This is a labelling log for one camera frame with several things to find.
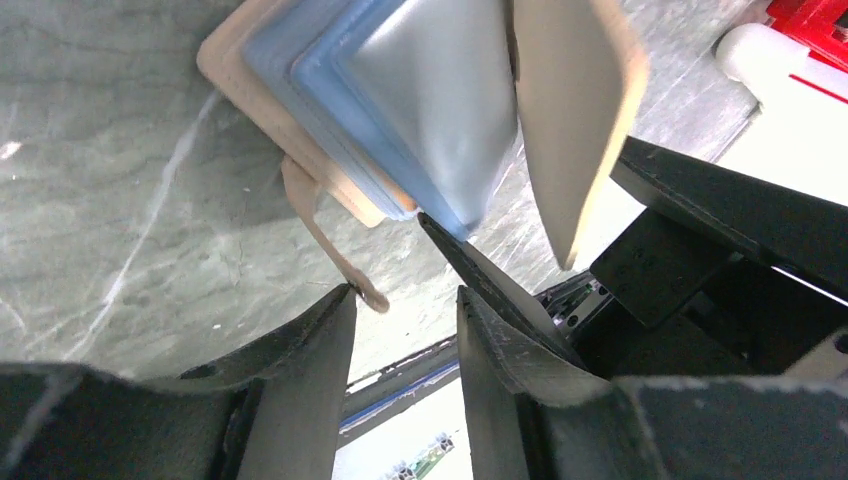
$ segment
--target beige plastic tray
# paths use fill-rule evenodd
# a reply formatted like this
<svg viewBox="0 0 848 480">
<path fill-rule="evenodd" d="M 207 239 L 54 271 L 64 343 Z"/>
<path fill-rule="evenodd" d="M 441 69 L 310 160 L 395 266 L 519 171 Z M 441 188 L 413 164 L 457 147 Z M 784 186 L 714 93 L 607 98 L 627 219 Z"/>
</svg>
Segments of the beige plastic tray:
<svg viewBox="0 0 848 480">
<path fill-rule="evenodd" d="M 312 178 L 368 227 L 385 215 L 341 170 L 242 60 L 245 42 L 295 0 L 247 0 L 201 45 L 197 66 L 233 104 Z M 386 185 L 408 211 L 415 202 L 384 177 Z"/>
<path fill-rule="evenodd" d="M 648 61 L 616 0 L 513 4 L 530 183 L 557 261 L 570 269 L 636 118 Z"/>
</svg>

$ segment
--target stacked trays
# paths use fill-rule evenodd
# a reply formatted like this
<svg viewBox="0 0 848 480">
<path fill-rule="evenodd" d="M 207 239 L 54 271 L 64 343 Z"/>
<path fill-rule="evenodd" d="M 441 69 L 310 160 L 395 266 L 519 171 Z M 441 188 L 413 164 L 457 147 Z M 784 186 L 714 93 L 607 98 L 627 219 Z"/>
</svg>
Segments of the stacked trays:
<svg viewBox="0 0 848 480">
<path fill-rule="evenodd" d="M 301 0 L 251 69 L 387 216 L 376 165 L 460 240 L 523 147 L 501 0 Z"/>
</svg>

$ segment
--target marble countertop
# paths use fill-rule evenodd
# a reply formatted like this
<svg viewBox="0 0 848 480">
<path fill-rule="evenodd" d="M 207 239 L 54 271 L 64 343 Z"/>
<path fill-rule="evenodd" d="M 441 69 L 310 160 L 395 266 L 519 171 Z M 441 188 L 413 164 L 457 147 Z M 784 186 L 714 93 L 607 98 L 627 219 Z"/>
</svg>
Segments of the marble countertop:
<svg viewBox="0 0 848 480">
<path fill-rule="evenodd" d="M 285 200 L 282 152 L 198 73 L 238 0 L 0 2 L 0 358 L 181 372 L 341 281 Z M 748 1 L 625 0 L 652 62 L 633 134 L 710 159 L 754 100 L 711 63 Z M 318 221 L 378 287 L 351 377 L 455 330 L 458 277 L 415 222 Z M 474 238 L 526 288 L 560 281 L 526 171 Z"/>
</svg>

